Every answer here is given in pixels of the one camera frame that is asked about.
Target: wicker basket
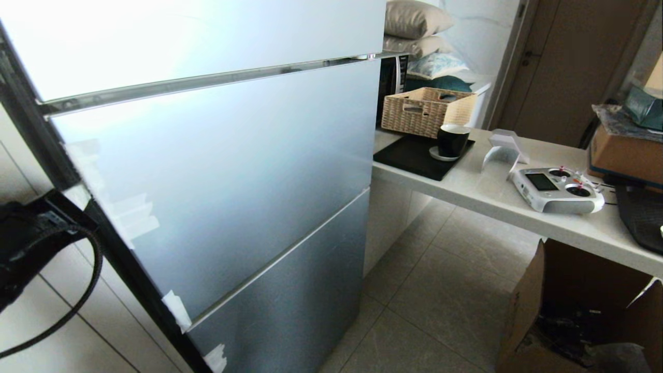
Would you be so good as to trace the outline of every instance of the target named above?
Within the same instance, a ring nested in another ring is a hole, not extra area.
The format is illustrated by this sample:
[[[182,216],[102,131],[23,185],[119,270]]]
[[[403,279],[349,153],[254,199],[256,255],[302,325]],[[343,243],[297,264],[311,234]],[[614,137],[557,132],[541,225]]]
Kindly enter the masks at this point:
[[[456,100],[445,100],[449,95]],[[469,92],[436,88],[393,94],[385,97],[382,128],[435,139],[443,124],[467,124],[476,100],[477,96]]]

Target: black mug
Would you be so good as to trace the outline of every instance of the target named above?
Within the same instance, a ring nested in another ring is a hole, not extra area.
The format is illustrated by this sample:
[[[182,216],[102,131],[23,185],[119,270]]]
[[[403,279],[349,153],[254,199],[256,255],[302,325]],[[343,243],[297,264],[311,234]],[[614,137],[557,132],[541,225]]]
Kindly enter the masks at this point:
[[[453,161],[460,157],[469,138],[469,127],[445,124],[438,130],[438,154]]]

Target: black tray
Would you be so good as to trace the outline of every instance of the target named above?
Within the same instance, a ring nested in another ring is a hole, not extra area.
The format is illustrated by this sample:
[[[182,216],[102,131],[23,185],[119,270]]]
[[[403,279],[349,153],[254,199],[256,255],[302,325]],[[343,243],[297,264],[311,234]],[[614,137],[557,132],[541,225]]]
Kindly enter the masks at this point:
[[[663,194],[616,185],[619,217],[640,246],[663,254]]]
[[[438,141],[436,139],[407,135],[375,153],[373,160],[440,181],[463,158],[467,151],[472,148],[474,141],[468,140],[463,153],[453,162],[437,161],[430,156],[428,150],[437,145]]]

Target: gray floor tile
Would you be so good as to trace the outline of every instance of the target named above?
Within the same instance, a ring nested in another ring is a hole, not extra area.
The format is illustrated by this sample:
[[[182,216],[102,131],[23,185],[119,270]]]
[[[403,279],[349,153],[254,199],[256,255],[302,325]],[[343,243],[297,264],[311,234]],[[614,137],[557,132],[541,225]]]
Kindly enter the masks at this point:
[[[517,282],[534,257],[540,238],[522,228],[458,207],[433,240],[433,246]]]
[[[386,305],[427,247],[414,236],[399,238],[364,279],[364,293]]]
[[[377,319],[383,309],[384,306],[380,303],[362,295],[357,320],[345,332],[343,339],[341,339],[341,342],[339,342],[327,357],[327,361],[325,361],[318,373],[338,373],[352,352],[359,346],[361,339],[369,332],[375,319]]]
[[[481,373],[481,370],[386,310],[342,372]]]
[[[514,286],[451,253],[429,248],[388,308],[490,371]]]
[[[455,205],[433,198],[402,236],[412,236],[430,243],[452,214]]]

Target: freezer drawer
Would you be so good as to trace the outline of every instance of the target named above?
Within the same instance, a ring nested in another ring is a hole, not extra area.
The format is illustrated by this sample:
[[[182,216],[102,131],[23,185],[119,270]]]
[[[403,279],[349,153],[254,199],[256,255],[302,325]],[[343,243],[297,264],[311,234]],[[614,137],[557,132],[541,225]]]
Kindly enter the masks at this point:
[[[368,191],[189,332],[225,372],[315,372],[356,317]]]
[[[134,253],[193,318],[369,186],[379,68],[357,62],[52,122],[119,232],[124,206],[153,206],[159,227],[131,240]]]
[[[2,14],[42,101],[377,53],[384,22],[384,0],[21,0]]]

